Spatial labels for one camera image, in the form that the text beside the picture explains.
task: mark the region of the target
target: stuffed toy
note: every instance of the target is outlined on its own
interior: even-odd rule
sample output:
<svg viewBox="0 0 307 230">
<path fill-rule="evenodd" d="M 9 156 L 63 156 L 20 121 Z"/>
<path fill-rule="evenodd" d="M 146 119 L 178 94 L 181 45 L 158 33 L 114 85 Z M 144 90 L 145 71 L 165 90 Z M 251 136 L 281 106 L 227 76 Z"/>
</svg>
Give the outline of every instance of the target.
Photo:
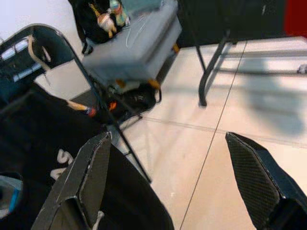
<svg viewBox="0 0 307 230">
<path fill-rule="evenodd" d="M 122 4 L 117 0 L 110 0 L 110 10 L 116 17 L 116 24 L 118 26 L 125 26 L 130 24 L 129 17 L 126 14 Z"/>
<path fill-rule="evenodd" d="M 113 34 L 117 33 L 117 29 L 114 25 L 113 20 L 110 17 L 110 14 L 109 13 L 100 14 L 93 4 L 89 4 L 89 6 L 94 11 L 97 17 L 97 23 L 99 27 L 103 28 L 108 33 L 109 38 L 112 38 Z"/>
</svg>

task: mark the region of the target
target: white wall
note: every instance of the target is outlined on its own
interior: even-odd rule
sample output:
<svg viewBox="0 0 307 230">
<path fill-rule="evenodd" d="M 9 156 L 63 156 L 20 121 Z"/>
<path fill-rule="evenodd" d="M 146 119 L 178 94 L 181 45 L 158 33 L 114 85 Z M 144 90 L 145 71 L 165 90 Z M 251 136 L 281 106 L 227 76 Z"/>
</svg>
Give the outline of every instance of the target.
<svg viewBox="0 0 307 230">
<path fill-rule="evenodd" d="M 79 40 L 71 5 L 68 0 L 0 0 L 0 37 L 7 39 L 31 23 L 45 23 L 60 30 L 80 58 Z M 56 68 L 37 82 L 51 94 L 73 98 L 89 89 L 89 85 L 74 62 Z"/>
</svg>

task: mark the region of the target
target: beige tile floor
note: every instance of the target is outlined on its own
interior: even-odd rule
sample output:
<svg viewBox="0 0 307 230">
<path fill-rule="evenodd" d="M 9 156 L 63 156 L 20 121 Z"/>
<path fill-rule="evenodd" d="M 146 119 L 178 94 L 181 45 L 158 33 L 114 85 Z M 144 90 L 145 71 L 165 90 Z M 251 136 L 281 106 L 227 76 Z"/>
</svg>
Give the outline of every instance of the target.
<svg viewBox="0 0 307 230">
<path fill-rule="evenodd" d="M 215 48 L 201 48 L 206 63 Z M 307 50 L 307 43 L 302 38 L 248 41 L 224 52 L 283 49 Z M 219 65 L 296 72 L 304 63 L 307 57 L 243 56 Z M 236 186 L 226 131 L 265 146 L 307 193 L 307 78 L 217 73 L 205 109 L 198 107 L 200 79 L 195 49 L 181 49 L 163 83 L 162 102 L 125 133 L 176 229 L 254 229 Z"/>
</svg>

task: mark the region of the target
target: plush doll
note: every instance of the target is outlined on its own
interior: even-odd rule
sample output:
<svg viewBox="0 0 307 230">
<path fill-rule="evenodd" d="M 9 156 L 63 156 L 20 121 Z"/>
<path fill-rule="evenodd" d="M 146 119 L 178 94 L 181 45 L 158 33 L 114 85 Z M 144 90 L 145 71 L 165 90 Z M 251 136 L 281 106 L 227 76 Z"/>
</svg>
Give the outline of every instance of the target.
<svg viewBox="0 0 307 230">
<path fill-rule="evenodd" d="M 113 20 L 110 17 L 110 14 L 109 13 L 100 14 L 93 4 L 89 4 L 89 6 L 94 11 L 97 17 L 98 25 L 108 33 L 109 38 L 112 38 L 113 34 L 117 33 L 117 29 L 114 25 Z"/>
<path fill-rule="evenodd" d="M 125 9 L 123 8 L 122 4 L 117 0 L 110 0 L 110 10 L 116 17 L 116 24 L 118 26 L 125 26 L 129 25 L 129 17 L 126 14 Z"/>
</svg>

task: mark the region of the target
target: red object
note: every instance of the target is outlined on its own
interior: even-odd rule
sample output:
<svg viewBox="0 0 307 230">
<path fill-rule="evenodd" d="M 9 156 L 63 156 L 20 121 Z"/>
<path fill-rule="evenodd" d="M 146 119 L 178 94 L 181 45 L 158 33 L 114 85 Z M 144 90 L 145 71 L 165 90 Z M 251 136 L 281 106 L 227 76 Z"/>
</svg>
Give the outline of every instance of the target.
<svg viewBox="0 0 307 230">
<path fill-rule="evenodd" d="M 287 0 L 284 30 L 287 35 L 307 38 L 307 0 Z"/>
</svg>

